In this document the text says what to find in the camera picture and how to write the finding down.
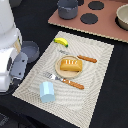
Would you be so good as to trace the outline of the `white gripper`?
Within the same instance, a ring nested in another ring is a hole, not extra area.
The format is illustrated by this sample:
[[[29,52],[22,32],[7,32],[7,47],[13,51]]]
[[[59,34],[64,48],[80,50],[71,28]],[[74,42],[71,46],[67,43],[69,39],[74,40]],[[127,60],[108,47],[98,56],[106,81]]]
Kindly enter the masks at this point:
[[[0,50],[0,92],[6,92],[14,79],[23,79],[27,61],[27,55],[15,48]]]

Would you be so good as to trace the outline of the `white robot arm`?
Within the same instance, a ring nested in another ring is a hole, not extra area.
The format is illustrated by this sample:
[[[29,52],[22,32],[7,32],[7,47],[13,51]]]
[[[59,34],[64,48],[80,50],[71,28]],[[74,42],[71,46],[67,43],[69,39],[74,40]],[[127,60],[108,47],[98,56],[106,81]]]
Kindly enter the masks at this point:
[[[28,57],[21,46],[9,0],[0,0],[0,92],[6,92],[14,79],[24,77]]]

